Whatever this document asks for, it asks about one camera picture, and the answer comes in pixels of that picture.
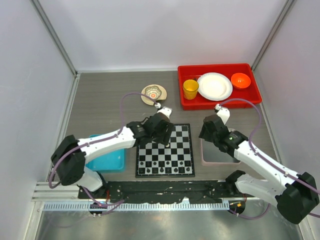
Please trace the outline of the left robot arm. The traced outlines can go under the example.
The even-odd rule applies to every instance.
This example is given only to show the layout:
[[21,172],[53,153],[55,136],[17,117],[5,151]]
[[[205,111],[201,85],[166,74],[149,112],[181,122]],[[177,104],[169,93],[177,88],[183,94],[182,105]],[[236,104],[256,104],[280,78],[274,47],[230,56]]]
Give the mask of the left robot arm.
[[119,130],[90,138],[76,139],[69,135],[63,139],[51,156],[53,170],[48,180],[54,189],[53,175],[57,174],[59,184],[76,184],[89,191],[93,198],[100,200],[107,192],[106,181],[86,165],[92,160],[121,149],[130,149],[155,142],[167,145],[173,131],[170,122],[172,109],[164,107],[146,121],[132,121]]

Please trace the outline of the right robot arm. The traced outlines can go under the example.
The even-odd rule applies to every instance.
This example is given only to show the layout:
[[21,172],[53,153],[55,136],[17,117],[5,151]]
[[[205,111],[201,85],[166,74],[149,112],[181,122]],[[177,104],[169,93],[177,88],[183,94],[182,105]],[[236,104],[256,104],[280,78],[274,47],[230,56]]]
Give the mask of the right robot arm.
[[245,163],[264,179],[259,180],[236,170],[226,178],[226,193],[257,197],[277,208],[290,223],[299,224],[320,203],[315,178],[299,174],[260,151],[250,138],[230,131],[217,114],[204,118],[199,138],[213,143],[221,152]]

